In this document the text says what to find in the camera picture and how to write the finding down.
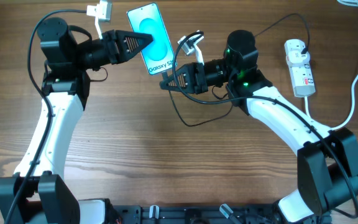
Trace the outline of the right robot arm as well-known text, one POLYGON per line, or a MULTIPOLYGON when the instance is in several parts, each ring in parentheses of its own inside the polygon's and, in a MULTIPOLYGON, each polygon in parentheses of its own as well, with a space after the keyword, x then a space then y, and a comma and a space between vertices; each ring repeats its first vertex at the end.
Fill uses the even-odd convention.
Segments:
POLYGON ((324 223, 330 212, 358 196, 358 142, 347 128, 333 130, 305 115, 287 101, 257 67, 253 33, 235 30, 227 38, 223 57, 205 62, 196 31, 179 40, 179 50, 196 54, 196 62, 177 67, 178 49, 170 49, 160 87, 195 100, 211 86, 224 86, 223 102, 240 108, 268 126, 297 158, 297 188, 280 199, 274 223, 324 223))

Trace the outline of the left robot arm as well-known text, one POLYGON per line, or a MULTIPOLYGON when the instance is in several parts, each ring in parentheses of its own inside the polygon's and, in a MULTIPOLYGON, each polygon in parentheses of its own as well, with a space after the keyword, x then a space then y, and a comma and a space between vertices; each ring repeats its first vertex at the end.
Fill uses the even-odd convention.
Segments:
POLYGON ((45 55, 37 91, 42 110, 25 156, 10 177, 0 178, 0 211, 6 223, 120 223, 110 200, 78 200, 64 181, 71 137, 90 94, 88 70, 129 61, 153 40, 150 34, 110 30, 78 43, 82 32, 60 17, 44 17, 33 36, 45 55))

